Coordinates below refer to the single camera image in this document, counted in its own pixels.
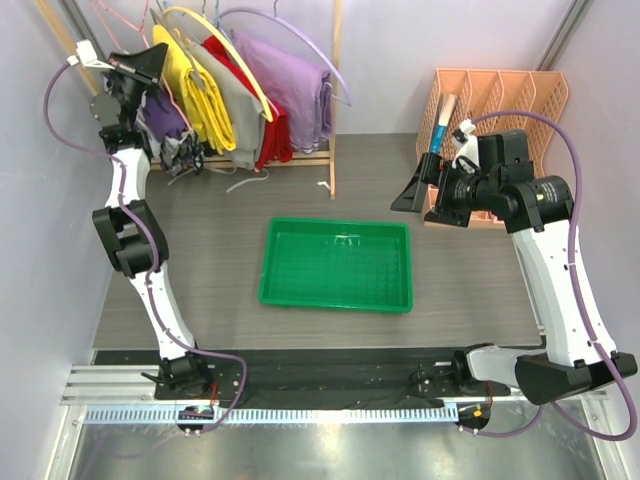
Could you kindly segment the red trousers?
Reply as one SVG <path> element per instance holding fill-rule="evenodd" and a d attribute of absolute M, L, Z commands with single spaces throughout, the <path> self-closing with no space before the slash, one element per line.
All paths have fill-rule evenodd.
<path fill-rule="evenodd" d="M 213 39 L 206 39 L 202 45 L 217 49 Z M 270 103 L 276 112 L 276 120 L 272 124 L 265 120 L 263 144 L 253 169 L 256 172 L 262 170 L 270 162 L 289 162 L 293 157 L 293 150 L 289 140 L 288 115 L 279 104 Z"/>

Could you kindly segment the purple camouflage trousers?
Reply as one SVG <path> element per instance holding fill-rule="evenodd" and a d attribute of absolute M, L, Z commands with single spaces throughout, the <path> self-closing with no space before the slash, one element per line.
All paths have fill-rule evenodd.
<path fill-rule="evenodd" d="M 148 137 L 152 160 L 163 171 L 173 177 L 202 171 L 201 141 L 164 89 L 157 88 L 143 96 L 136 122 Z"/>

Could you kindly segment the peach plastic file organizer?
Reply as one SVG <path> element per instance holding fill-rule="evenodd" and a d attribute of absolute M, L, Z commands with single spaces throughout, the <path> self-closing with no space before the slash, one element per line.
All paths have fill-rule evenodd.
<path fill-rule="evenodd" d="M 444 93 L 457 96 L 439 155 L 453 160 L 453 131 L 470 119 L 478 138 L 480 169 L 488 174 L 487 211 L 471 213 L 470 225 L 494 221 L 513 233 L 567 220 L 573 199 L 567 183 L 546 176 L 543 158 L 551 127 L 534 122 L 536 115 L 559 120 L 569 89 L 560 72 L 437 69 L 416 141 L 419 157 L 429 152 L 436 108 Z M 421 212 L 435 204 L 438 189 L 428 185 Z"/>

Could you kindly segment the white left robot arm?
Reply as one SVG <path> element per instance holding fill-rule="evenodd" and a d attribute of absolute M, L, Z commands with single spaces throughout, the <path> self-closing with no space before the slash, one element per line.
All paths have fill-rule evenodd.
<path fill-rule="evenodd" d="M 114 270 L 131 283 L 141 299 L 159 349 L 159 371 L 151 381 L 198 400 L 211 391 L 212 375 L 187 328 L 172 291 L 169 247 L 146 201 L 151 147 L 137 125 L 147 93 L 155 92 L 168 46 L 158 43 L 136 54 L 110 55 L 105 63 L 103 93 L 91 103 L 99 136 L 113 164 L 106 205 L 92 222 Z"/>

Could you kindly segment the wooden clothes rack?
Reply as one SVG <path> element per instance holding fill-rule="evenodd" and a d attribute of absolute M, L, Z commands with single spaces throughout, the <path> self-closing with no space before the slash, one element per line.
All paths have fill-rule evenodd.
<path fill-rule="evenodd" d="M 50 31 L 52 32 L 54 37 L 58 40 L 59 44 L 63 48 L 64 52 L 67 54 L 67 56 L 71 55 L 73 57 L 76 54 L 76 46 L 77 46 L 76 42 L 72 39 L 71 33 L 69 33 L 69 30 L 64 25 L 64 22 L 60 19 L 60 17 L 56 13 L 56 10 L 52 6 L 51 2 L 50 1 L 34 1 L 34 3 L 38 8 L 41 16 L 49 26 Z M 85 34 L 86 36 L 91 37 L 91 39 L 89 39 L 89 43 L 91 43 L 92 41 L 95 42 L 95 44 L 91 44 L 91 46 L 95 47 L 95 51 L 97 54 L 99 50 L 95 46 L 97 45 L 97 41 L 93 36 L 93 32 L 91 31 L 88 24 L 86 23 L 86 19 L 81 13 L 77 5 L 77 2 L 76 1 L 56 1 L 56 3 L 60 6 L 63 13 L 65 13 L 65 15 L 67 16 L 67 19 L 70 22 L 71 26 L 74 26 L 80 34 Z M 171 2 L 163 1 L 162 5 L 158 4 L 159 5 L 158 8 L 160 8 L 163 11 L 164 17 L 166 17 L 169 13 L 176 13 L 176 12 L 181 13 L 183 16 L 184 15 L 191 16 L 196 21 L 198 21 L 203 26 L 203 28 L 207 29 L 211 35 L 216 36 L 216 38 L 218 38 L 220 43 L 225 47 L 231 47 L 232 45 L 228 40 L 228 38 L 225 36 L 226 33 L 219 26 L 219 19 L 227 14 L 233 14 L 233 13 L 254 14 L 283 26 L 285 29 L 289 30 L 291 33 L 293 33 L 295 36 L 297 36 L 299 39 L 305 42 L 309 46 L 309 48 L 311 48 L 316 53 L 316 55 L 330 69 L 331 75 L 332 75 L 331 77 L 331 80 L 332 80 L 331 83 L 332 83 L 332 89 L 333 89 L 332 91 L 334 93 L 331 97 L 331 107 L 329 107 L 329 112 L 331 113 L 332 122 L 336 121 L 335 110 L 336 110 L 337 102 L 341 102 L 347 106 L 352 106 L 348 87 L 338 69 L 339 56 L 340 56 L 340 42 L 341 42 L 340 38 L 341 38 L 341 25 L 342 25 L 342 3 L 343 3 L 342 1 L 333 2 L 334 3 L 334 7 L 333 7 L 334 26 L 333 26 L 333 54 L 332 54 L 333 59 L 332 60 L 329 60 L 326 57 L 326 55 L 321 50 L 319 50 L 316 44 L 312 40 L 310 40 L 305 34 L 297 30 L 293 25 L 287 23 L 281 17 L 277 16 L 278 1 L 274 1 L 273 10 L 275 13 L 273 14 L 265 13 L 261 10 L 256 10 L 253 8 L 234 8 L 234 9 L 229 9 L 227 11 L 224 11 L 222 12 L 222 14 L 219 14 L 218 12 L 219 1 L 215 1 L 216 7 L 215 7 L 215 16 L 214 16 L 213 22 L 210 22 L 209 19 L 206 18 L 205 10 L 206 10 L 207 1 L 203 1 L 202 3 L 201 14 L 200 13 L 196 14 L 194 11 L 187 9 L 185 7 L 179 7 L 179 6 L 163 7 L 163 5 L 165 4 L 169 5 L 169 3 Z M 244 69 L 243 71 L 245 72 L 248 80 L 250 80 L 250 82 L 253 82 L 252 85 L 254 87 L 258 87 L 258 83 L 257 81 L 254 81 L 255 78 L 252 76 L 252 74 L 250 74 L 248 66 L 243 62 L 244 60 L 242 62 L 239 62 L 239 68 L 242 67 L 242 69 Z M 82 81 L 84 82 L 85 86 L 88 88 L 92 97 L 101 93 L 103 87 L 100 86 L 97 80 L 97 77 L 94 77 L 92 73 L 89 73 L 88 68 L 85 68 L 84 66 L 80 66 L 77 68 L 79 68 L 78 73 L 80 74 Z M 335 92 L 338 91 L 338 85 L 340 86 L 342 92 L 344 93 L 344 100 L 341 97 L 338 97 L 335 95 Z M 300 150 L 293 154 L 292 160 L 290 160 L 289 162 L 283 163 L 281 161 L 274 161 L 267 166 L 271 166 L 275 168 L 275 167 L 325 166 L 326 165 L 329 167 L 329 183 L 325 182 L 325 183 L 320 183 L 319 185 L 326 186 L 326 188 L 330 192 L 331 200 L 335 200 L 335 197 L 336 197 L 336 171 L 335 171 L 336 139 L 335 137 L 336 137 L 336 134 L 334 131 L 329 137 L 328 147 L 325 150 L 316 150 L 314 152 L 307 152 L 307 153 Z M 207 165 L 211 164 L 213 165 L 213 167 L 220 167 L 220 168 L 232 167 L 232 162 L 228 161 L 226 157 L 223 157 L 220 155 L 207 158 L 205 163 Z"/>

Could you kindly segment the grey trousers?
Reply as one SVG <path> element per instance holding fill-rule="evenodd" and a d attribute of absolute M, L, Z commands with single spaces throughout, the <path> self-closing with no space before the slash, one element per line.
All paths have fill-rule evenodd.
<path fill-rule="evenodd" d="M 241 80 L 204 47 L 193 42 L 188 46 L 191 55 L 212 76 L 219 87 L 229 115 L 236 147 L 224 150 L 238 168 L 253 170 L 259 158 L 265 128 L 264 111 L 260 101 Z"/>

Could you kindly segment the green plastic tray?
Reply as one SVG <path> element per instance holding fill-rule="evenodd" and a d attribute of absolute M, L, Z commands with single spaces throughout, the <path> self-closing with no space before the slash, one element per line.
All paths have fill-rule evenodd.
<path fill-rule="evenodd" d="M 410 229 L 403 223 L 274 217 L 259 288 L 273 306 L 408 313 Z"/>

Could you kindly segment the yellow hanger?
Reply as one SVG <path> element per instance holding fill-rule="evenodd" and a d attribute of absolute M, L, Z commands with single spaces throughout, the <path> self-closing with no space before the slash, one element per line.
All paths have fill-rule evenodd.
<path fill-rule="evenodd" d="M 237 51 L 232 42 L 222 33 L 222 31 L 218 27 L 215 27 L 202 14 L 198 14 L 186 7 L 169 6 L 163 9 L 162 15 L 164 19 L 167 19 L 171 14 L 183 14 L 194 20 L 209 33 L 207 39 L 213 39 L 217 49 L 205 45 L 202 45 L 202 47 L 208 53 L 212 53 L 217 60 L 221 60 L 222 63 L 238 77 L 241 83 L 249 88 L 249 90 L 254 94 L 256 100 L 262 106 L 263 118 L 270 124 L 274 123 L 276 120 L 276 112 L 274 111 L 270 100 L 262 90 L 258 80 L 242 58 L 241 54 Z"/>

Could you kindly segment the pink wire hanger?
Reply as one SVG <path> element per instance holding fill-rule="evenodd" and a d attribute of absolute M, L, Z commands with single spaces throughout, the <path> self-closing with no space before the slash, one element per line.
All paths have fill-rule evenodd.
<path fill-rule="evenodd" d="M 122 12 L 118 11 L 115 7 L 109 6 L 107 1 L 90 0 L 89 4 L 93 12 L 95 13 L 97 19 L 109 34 L 112 33 L 112 30 L 109 22 L 106 19 L 108 15 L 110 15 L 111 17 L 119 21 L 121 24 L 123 24 L 124 26 L 128 27 L 129 29 L 137 33 L 143 33 L 145 30 L 147 15 L 149 14 L 149 10 L 150 10 L 149 0 L 125 2 L 126 6 L 129 6 L 129 7 L 140 6 L 142 8 L 142 10 L 140 11 L 140 18 L 137 21 L 129 19 Z"/>

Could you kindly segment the lilac trousers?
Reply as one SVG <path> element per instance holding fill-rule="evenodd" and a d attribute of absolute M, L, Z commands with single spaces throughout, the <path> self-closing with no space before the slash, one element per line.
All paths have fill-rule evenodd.
<path fill-rule="evenodd" d="M 316 150 L 332 134 L 331 71 L 286 53 L 244 32 L 235 34 L 235 48 L 274 103 L 289 116 L 292 146 L 305 153 Z"/>

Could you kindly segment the blue white booklet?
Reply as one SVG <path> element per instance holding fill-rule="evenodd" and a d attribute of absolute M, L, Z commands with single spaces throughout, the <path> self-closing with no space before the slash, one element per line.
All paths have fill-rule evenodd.
<path fill-rule="evenodd" d="M 432 132 L 429 152 L 439 154 L 444 142 L 445 134 L 454 113 L 457 103 L 457 96 L 451 93 L 444 93 L 440 96 L 436 108 L 435 125 Z"/>

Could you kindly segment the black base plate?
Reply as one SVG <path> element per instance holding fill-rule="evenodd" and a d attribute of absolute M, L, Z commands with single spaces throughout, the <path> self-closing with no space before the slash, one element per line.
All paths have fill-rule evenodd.
<path fill-rule="evenodd" d="M 211 359 L 205 386 L 175 391 L 161 384 L 155 350 L 101 350 L 97 366 L 136 366 L 157 400 L 208 400 L 227 406 L 285 410 L 373 410 L 436 407 L 445 400 L 491 396 L 514 389 L 496 381 L 473 382 L 457 371 L 455 347 L 241 350 L 248 377 L 230 359 Z"/>

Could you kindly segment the yellow trousers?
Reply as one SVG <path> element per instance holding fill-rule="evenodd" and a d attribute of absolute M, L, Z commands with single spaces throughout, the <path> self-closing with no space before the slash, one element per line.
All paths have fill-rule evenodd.
<path fill-rule="evenodd" d="M 168 46 L 163 75 L 194 131 L 219 154 L 235 150 L 232 122 L 214 78 L 197 60 L 189 60 L 164 26 L 154 25 L 152 38 L 155 45 Z"/>

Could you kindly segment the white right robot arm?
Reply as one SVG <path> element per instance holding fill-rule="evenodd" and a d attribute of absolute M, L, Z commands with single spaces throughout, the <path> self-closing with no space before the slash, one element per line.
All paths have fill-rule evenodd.
<path fill-rule="evenodd" d="M 618 350 L 589 290 L 573 197 L 562 178 L 535 177 L 521 151 L 482 154 L 477 164 L 425 153 L 392 210 L 416 211 L 430 185 L 439 192 L 427 222 L 466 227 L 475 211 L 503 221 L 546 335 L 539 350 L 480 344 L 460 351 L 450 373 L 458 393 L 474 395 L 491 381 L 545 405 L 637 374 L 635 356 Z"/>

